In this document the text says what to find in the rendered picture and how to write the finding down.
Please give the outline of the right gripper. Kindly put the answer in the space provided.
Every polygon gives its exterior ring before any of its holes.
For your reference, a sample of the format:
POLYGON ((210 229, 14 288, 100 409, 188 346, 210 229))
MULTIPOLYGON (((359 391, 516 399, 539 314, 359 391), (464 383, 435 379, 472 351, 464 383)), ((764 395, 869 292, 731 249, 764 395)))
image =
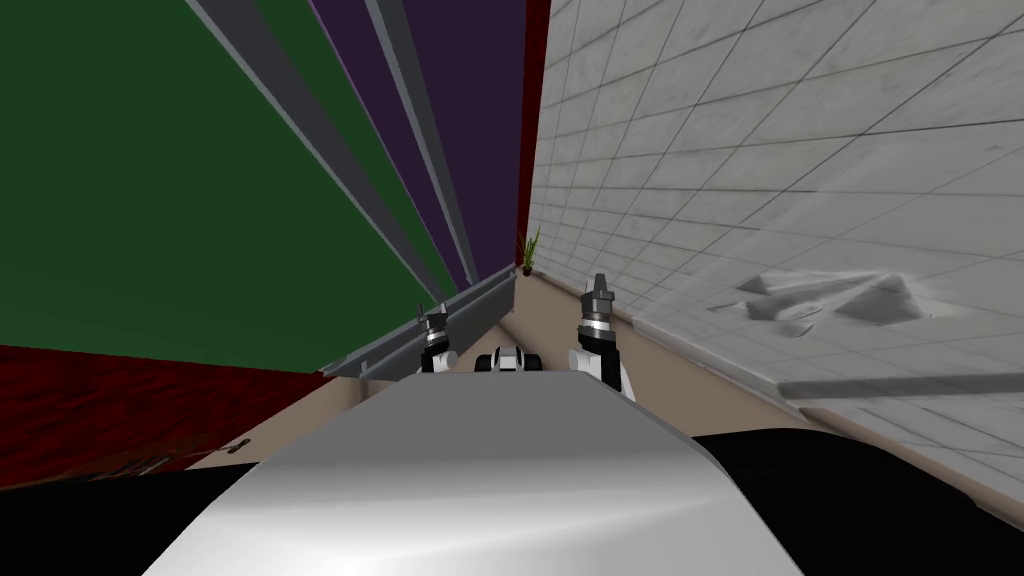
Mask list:
POLYGON ((604 273, 595 274, 594 290, 592 290, 592 278, 587 278, 583 293, 580 296, 580 302, 582 318, 584 320, 611 320, 615 294, 608 290, 606 275, 604 273))

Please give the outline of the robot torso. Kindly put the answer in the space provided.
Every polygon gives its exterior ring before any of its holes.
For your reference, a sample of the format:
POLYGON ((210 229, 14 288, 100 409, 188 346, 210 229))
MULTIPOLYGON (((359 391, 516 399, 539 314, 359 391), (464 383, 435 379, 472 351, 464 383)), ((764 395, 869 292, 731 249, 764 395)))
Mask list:
POLYGON ((297 438, 143 576, 804 576, 690 437, 581 371, 426 373, 297 438))

